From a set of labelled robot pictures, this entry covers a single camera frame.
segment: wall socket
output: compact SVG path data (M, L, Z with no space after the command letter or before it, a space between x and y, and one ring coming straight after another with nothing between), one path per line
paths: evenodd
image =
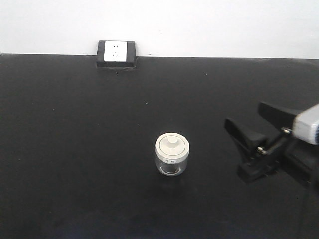
M107 68L135 68L134 41L99 41L97 66Z
M126 61L126 41L105 41L104 61Z

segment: power outlet faceplate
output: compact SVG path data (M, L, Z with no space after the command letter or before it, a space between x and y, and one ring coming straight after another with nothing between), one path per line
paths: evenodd
M104 61L125 62L127 48L126 41L105 41Z
M134 41L99 41L96 65L106 68L135 68Z

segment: white wall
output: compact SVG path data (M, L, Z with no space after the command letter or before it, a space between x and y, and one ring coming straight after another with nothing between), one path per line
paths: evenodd
M0 0L0 52L319 58L319 0Z

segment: white jar lid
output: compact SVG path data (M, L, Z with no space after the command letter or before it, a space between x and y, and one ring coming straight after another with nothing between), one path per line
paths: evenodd
M156 140L155 153L164 163L180 163L188 157L189 143L178 133L166 133Z

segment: glass jar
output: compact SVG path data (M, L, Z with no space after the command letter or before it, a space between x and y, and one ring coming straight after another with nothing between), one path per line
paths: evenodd
M166 133L155 142L155 165L166 176L177 176L187 167L189 143L178 133Z

